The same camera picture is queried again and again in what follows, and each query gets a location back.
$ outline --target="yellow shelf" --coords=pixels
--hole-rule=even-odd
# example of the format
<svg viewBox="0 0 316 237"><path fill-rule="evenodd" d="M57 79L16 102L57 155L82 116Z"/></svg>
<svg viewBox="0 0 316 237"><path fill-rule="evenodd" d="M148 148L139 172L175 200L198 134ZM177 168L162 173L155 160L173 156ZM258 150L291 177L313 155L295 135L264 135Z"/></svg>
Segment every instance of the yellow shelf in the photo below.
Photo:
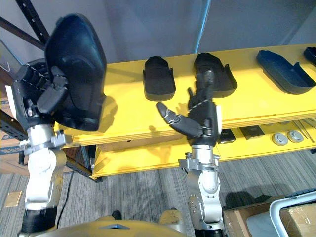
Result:
<svg viewBox="0 0 316 237"><path fill-rule="evenodd" d="M306 123L304 123L304 126L312 138L316 140L316 129ZM316 143L305 137L304 141L300 143L289 141L285 146L278 146L272 141L272 135L277 132L286 135L288 131L297 130L293 123L287 125L277 123L271 126L262 125L260 127L265 135L249 140L245 139L238 128L233 128L232 131L236 141L227 144L217 144L214 148L214 153L221 156L220 161L231 161L316 147ZM185 152L190 151L191 147L187 143L186 138L111 152L102 152L97 147L93 176L177 167L179 166L178 159L185 158Z"/></svg>
<svg viewBox="0 0 316 237"><path fill-rule="evenodd" d="M312 128L304 122L302 123L309 134L312 136L312 138L316 140L316 129ZM299 131L292 122L287 125L282 125L279 123L275 123L270 126L261 125L260 128L263 130L265 135L260 138L249 140L246 140L239 128L233 128L232 132L236 137L236 141L234 141L233 143L216 145L219 151L219 155L221 156L220 161L266 156L278 153L311 149L316 147L316 143L313 143L310 139L307 139L306 137L304 137L304 140L300 143L293 143L291 141L288 141L288 144L286 144L285 146L278 146L272 141L272 135L275 133L279 132L286 136L287 132L289 131Z"/></svg>
<svg viewBox="0 0 316 237"><path fill-rule="evenodd" d="M215 99L222 105L223 128L258 125L294 119L316 117L316 88L301 95L280 91L263 73L256 62L259 50L271 50L284 56L290 63L300 62L313 78L316 69L303 56L306 47L316 44L250 48L213 52L223 64L230 64L237 81L236 91L225 98ZM166 105L187 114L188 87L194 87L193 65L196 55L169 57L173 68L176 92ZM74 146L146 139L176 134L161 119L156 102L145 98L143 69L145 60L109 64L104 92L107 95L98 131L84 132L56 124L73 136Z"/></svg>

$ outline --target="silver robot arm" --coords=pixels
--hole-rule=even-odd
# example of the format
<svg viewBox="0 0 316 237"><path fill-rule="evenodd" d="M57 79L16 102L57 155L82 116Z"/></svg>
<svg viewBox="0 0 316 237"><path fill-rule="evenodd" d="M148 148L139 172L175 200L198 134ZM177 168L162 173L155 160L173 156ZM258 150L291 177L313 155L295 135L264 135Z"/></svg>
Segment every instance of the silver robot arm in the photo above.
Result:
<svg viewBox="0 0 316 237"><path fill-rule="evenodd" d="M220 106L212 102L214 74L197 77L196 94L189 88L189 114L176 115L163 103L157 108L167 124L187 136L192 152L180 159L180 167L188 174L189 210L196 236L219 236L224 230L222 206L219 202L219 156L213 154L222 129Z"/></svg>
<svg viewBox="0 0 316 237"><path fill-rule="evenodd" d="M192 145L192 153L180 159L180 167L188 171L188 201L195 230L222 230L222 206L219 202L220 180L218 155L208 145Z"/></svg>
<svg viewBox="0 0 316 237"><path fill-rule="evenodd" d="M22 141L21 146L29 155L30 179L20 236L38 235L56 228L57 205L66 164L66 155L60 148L71 142L63 132L55 135L51 124L36 125L27 132L29 140Z"/></svg>

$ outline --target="black metal frame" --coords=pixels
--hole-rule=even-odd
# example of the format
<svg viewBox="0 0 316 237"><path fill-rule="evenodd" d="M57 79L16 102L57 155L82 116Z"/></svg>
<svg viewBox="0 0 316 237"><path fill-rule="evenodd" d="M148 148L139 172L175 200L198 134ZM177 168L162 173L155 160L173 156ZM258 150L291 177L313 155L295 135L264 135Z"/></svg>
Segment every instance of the black metal frame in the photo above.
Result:
<svg viewBox="0 0 316 237"><path fill-rule="evenodd" d="M49 33L47 32L43 22L40 20L35 8L30 0L15 0L19 8L23 12L25 18L28 20L30 26L34 30L39 40L46 44L49 39Z"/></svg>
<svg viewBox="0 0 316 237"><path fill-rule="evenodd" d="M4 18L0 17L0 27L6 29L7 31L15 34L17 37L25 40L26 42L34 45L35 47L44 50L45 44L42 42L38 41L36 38L33 38L30 36L28 33L22 31L20 28L16 27L15 25L11 24Z"/></svg>

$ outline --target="black plastic part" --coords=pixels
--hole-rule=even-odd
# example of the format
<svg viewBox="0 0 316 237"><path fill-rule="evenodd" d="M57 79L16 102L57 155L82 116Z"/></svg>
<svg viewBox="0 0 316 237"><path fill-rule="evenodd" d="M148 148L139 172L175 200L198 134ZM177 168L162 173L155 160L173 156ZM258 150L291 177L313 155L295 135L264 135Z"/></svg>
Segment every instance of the black plastic part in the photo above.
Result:
<svg viewBox="0 0 316 237"><path fill-rule="evenodd" d="M316 67L316 48L308 47L304 51L304 56Z"/></svg>
<svg viewBox="0 0 316 237"><path fill-rule="evenodd" d="M26 131L38 124L54 124L49 115L41 115L37 111L36 102L51 81L47 74L44 59L38 59L23 65L17 72L12 84L12 94L16 109L16 118Z"/></svg>
<svg viewBox="0 0 316 237"><path fill-rule="evenodd" d="M68 95L68 80L63 75L55 74L53 83L46 89L37 101L39 112L51 114Z"/></svg>
<svg viewBox="0 0 316 237"><path fill-rule="evenodd" d="M112 212L112 216L116 220L122 220L122 213L119 210Z"/></svg>
<svg viewBox="0 0 316 237"><path fill-rule="evenodd" d="M219 136L217 143L218 144L225 144L225 143L232 143L236 140L231 129L223 129L221 135Z"/></svg>
<svg viewBox="0 0 316 237"><path fill-rule="evenodd" d="M22 233L34 233L48 230L55 226L57 207L42 210L25 210Z"/></svg>
<svg viewBox="0 0 316 237"><path fill-rule="evenodd" d="M148 100L164 101L173 97L176 86L173 78L173 70L161 57L150 57L145 62L144 91Z"/></svg>
<svg viewBox="0 0 316 237"><path fill-rule="evenodd" d="M222 230L196 230L194 229L196 237L224 237Z"/></svg>
<svg viewBox="0 0 316 237"><path fill-rule="evenodd" d="M282 56L264 50L259 51L257 60L265 74L286 93L303 94L316 85L298 62L292 66Z"/></svg>
<svg viewBox="0 0 316 237"><path fill-rule="evenodd" d="M177 132L190 137L202 135L202 127L196 121L183 115L176 115L162 102L158 102L156 106L164 121Z"/></svg>
<svg viewBox="0 0 316 237"><path fill-rule="evenodd" d="M249 126L249 127L241 127L241 132L245 136L246 140L249 140L254 137L261 137L264 134L264 132L261 130L259 126Z"/></svg>
<svg viewBox="0 0 316 237"><path fill-rule="evenodd" d="M61 18L47 42L45 58L47 67L57 66L69 82L68 96L53 118L74 129L98 130L105 100L106 58L88 19L80 14Z"/></svg>
<svg viewBox="0 0 316 237"><path fill-rule="evenodd" d="M24 164L24 158L25 158L24 151L19 151L19 161L18 161L19 165L22 165L22 166L26 165Z"/></svg>
<svg viewBox="0 0 316 237"><path fill-rule="evenodd" d="M221 60L209 53L200 53L194 67L198 77L204 77L203 74L214 74L214 98L222 98L232 94L237 88L237 82L232 74L229 64L223 66Z"/></svg>

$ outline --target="robotic hand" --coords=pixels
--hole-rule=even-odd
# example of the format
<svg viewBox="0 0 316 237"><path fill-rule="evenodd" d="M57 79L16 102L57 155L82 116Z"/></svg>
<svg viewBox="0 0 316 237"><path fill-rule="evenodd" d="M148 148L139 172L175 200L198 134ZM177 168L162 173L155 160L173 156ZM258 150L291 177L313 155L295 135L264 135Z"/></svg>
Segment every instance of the robotic hand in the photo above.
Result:
<svg viewBox="0 0 316 237"><path fill-rule="evenodd" d="M45 47L45 59L23 65L7 94L13 116L28 140L20 143L29 155L30 179L20 236L55 228L66 155L71 143L54 123L95 131L99 127L106 59L99 39L82 15L61 18Z"/></svg>
<svg viewBox="0 0 316 237"><path fill-rule="evenodd" d="M219 202L218 155L213 154L221 132L221 110L212 102L214 73L197 75L196 94L189 88L188 117L176 115L163 103L157 108L174 130L187 136L192 147L180 166L188 171L189 210L196 236L222 236L224 225Z"/></svg>

